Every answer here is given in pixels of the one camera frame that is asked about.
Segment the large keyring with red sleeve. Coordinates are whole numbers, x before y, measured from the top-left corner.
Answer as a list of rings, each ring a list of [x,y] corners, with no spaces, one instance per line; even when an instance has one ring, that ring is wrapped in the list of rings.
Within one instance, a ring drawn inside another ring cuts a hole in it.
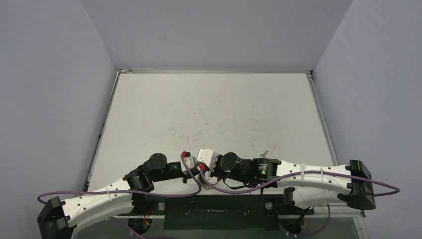
[[[209,177],[207,177],[207,176],[205,176],[205,179],[209,182],[209,184],[211,184],[211,185],[213,185],[213,186],[216,186],[216,185],[219,183],[219,181],[216,181],[216,182],[214,182],[214,183],[210,182],[210,181],[209,181],[209,180],[210,180],[210,178],[209,178]],[[199,184],[199,188],[201,188],[201,189],[205,189],[205,190],[210,190],[210,189],[212,189],[212,187],[211,187],[209,184],[207,184],[207,183],[205,182],[204,178],[203,178],[200,174],[198,174],[198,175],[196,176],[196,180],[197,180],[197,182],[198,182],[198,184]]]

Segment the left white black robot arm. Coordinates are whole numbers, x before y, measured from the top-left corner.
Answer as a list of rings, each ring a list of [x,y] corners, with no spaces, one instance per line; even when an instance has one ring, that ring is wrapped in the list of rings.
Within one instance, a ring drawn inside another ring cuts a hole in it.
[[[169,163],[162,153],[154,153],[136,169],[113,183],[91,192],[68,192],[73,198],[60,199],[65,191],[38,196],[44,207],[37,217],[43,239],[70,239],[74,233],[120,214],[143,214],[154,196],[154,183],[181,178],[184,183],[197,174],[197,159],[182,152],[178,162]]]

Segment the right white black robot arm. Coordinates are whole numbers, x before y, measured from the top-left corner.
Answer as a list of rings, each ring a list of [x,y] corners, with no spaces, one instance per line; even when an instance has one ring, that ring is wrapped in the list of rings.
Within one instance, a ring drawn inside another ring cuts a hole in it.
[[[235,191],[281,188],[282,209],[289,214],[323,204],[346,204],[359,210],[376,208],[372,175],[360,160],[346,165],[312,166],[271,158],[242,159],[233,152],[221,155],[201,149],[197,162],[210,177],[240,182]]]

